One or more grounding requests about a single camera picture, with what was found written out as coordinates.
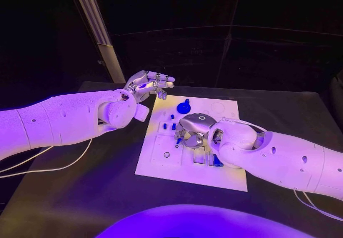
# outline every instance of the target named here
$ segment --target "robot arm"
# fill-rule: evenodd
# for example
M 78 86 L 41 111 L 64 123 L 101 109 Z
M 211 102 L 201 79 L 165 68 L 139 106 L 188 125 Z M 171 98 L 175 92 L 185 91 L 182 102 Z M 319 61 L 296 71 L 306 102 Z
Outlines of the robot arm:
M 194 125 L 204 123 L 204 117 L 209 118 L 209 115 L 201 115 L 199 119 L 199 115 L 188 115 L 176 131 L 176 139 L 185 131 L 194 134 L 182 141 L 192 148 L 202 145 L 201 137 L 192 139 L 199 135 Z M 256 132 L 244 121 L 208 121 L 208 130 L 201 134 L 227 166 L 243 167 L 254 176 L 289 189 L 343 200 L 343 153 L 294 136 Z
M 70 145 L 123 128 L 133 117 L 145 121 L 149 108 L 139 104 L 150 94 L 166 98 L 162 88 L 175 78 L 140 71 L 124 89 L 52 97 L 16 110 L 0 112 L 0 160 L 29 149 Z

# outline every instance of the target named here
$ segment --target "blue object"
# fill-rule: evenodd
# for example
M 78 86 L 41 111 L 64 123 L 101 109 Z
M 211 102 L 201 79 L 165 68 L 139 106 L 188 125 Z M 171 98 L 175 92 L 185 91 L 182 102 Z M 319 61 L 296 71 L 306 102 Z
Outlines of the blue object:
M 221 160 L 218 159 L 215 154 L 214 154 L 214 166 L 215 167 L 224 167 L 224 163 L 221 162 Z
M 182 114 L 188 114 L 191 112 L 189 99 L 186 99 L 185 103 L 181 103 L 178 105 L 178 111 Z

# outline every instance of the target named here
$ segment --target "circular hole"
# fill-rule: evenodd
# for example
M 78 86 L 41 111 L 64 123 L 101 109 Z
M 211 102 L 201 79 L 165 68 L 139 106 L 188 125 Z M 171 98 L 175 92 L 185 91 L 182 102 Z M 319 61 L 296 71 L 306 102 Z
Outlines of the circular hole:
M 305 161 L 305 163 L 307 163 L 307 156 L 306 155 L 303 156 L 303 161 Z

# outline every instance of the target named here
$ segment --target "blue knob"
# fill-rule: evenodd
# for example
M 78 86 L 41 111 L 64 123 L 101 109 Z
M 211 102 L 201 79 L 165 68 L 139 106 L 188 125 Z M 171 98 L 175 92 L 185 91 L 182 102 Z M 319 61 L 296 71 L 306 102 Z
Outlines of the blue knob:
M 182 114 L 188 114 L 191 112 L 191 104 L 189 104 L 189 99 L 186 99 L 185 103 L 181 103 L 178 105 L 178 111 Z
M 224 163 L 221 162 L 221 160 L 218 159 L 215 154 L 214 154 L 214 166 L 215 167 L 224 167 Z

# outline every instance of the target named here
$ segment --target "dark table surface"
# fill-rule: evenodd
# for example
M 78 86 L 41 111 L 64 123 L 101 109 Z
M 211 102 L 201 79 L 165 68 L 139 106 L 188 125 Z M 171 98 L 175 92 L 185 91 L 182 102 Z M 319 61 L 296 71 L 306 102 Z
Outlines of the dark table surface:
M 81 92 L 122 88 L 87 82 Z M 343 151 L 343 134 L 318 93 L 175 87 L 169 94 L 237 100 L 240 117 L 266 129 Z M 153 109 L 155 96 L 143 102 Z M 0 237 L 94 237 L 135 213 L 172 204 L 201 204 L 256 214 L 316 237 L 342 237 L 343 224 L 305 206 L 292 190 L 247 173 L 248 192 L 135 175 L 149 126 L 133 120 L 93 140 L 75 165 L 28 174 L 0 216 Z M 88 142 L 52 148 L 31 169 L 67 165 Z M 343 217 L 343 202 L 310 194 L 315 204 Z

